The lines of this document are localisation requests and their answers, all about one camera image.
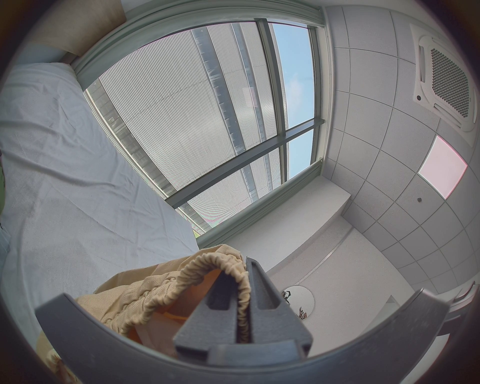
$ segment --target square light panel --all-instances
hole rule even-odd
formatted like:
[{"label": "square light panel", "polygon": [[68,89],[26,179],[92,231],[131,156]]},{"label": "square light panel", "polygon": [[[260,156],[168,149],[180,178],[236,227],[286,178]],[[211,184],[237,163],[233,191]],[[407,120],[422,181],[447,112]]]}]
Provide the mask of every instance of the square light panel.
[{"label": "square light panel", "polygon": [[462,157],[444,139],[437,136],[419,175],[447,199],[466,169],[467,163]]}]

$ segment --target air conditioner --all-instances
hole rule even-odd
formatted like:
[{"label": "air conditioner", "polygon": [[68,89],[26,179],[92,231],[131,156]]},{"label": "air conditioner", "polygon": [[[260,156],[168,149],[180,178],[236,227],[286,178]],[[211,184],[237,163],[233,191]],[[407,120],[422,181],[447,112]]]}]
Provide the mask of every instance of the air conditioner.
[{"label": "air conditioner", "polygon": [[448,122],[473,147],[478,129],[478,91],[453,48],[410,24],[415,44],[413,100]]}]

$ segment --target bed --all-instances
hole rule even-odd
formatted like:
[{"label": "bed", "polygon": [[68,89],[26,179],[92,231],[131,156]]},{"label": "bed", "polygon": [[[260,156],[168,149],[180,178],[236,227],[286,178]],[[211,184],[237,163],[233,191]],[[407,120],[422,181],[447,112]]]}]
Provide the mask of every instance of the bed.
[{"label": "bed", "polygon": [[117,152],[71,67],[17,66],[0,94],[10,251],[0,294],[34,346],[35,308],[198,250],[190,224]]}]

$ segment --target beige fabric bag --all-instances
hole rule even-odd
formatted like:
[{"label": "beige fabric bag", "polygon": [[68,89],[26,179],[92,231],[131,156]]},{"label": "beige fabric bag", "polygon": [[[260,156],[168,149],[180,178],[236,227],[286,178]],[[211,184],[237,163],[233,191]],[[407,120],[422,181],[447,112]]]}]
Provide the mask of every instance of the beige fabric bag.
[{"label": "beige fabric bag", "polygon": [[[211,284],[195,291],[189,287],[204,281],[214,270],[225,271],[238,283],[238,326],[240,342],[248,342],[247,307],[250,283],[239,251],[228,245],[203,249],[192,256],[142,269],[121,272],[102,284],[94,294],[81,296],[77,302],[113,331],[127,336],[135,325],[146,324],[160,309],[188,317]],[[38,338],[38,355],[53,372],[63,369],[61,359],[45,335]]]}]

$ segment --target blue sky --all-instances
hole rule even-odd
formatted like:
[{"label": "blue sky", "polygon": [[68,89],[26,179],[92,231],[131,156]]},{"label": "blue sky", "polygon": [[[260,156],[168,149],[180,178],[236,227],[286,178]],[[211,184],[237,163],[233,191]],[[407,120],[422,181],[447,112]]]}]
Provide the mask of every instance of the blue sky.
[{"label": "blue sky", "polygon": [[[306,28],[273,24],[287,97],[288,127],[313,118],[313,68]],[[289,143],[290,177],[310,165],[313,130]]]}]

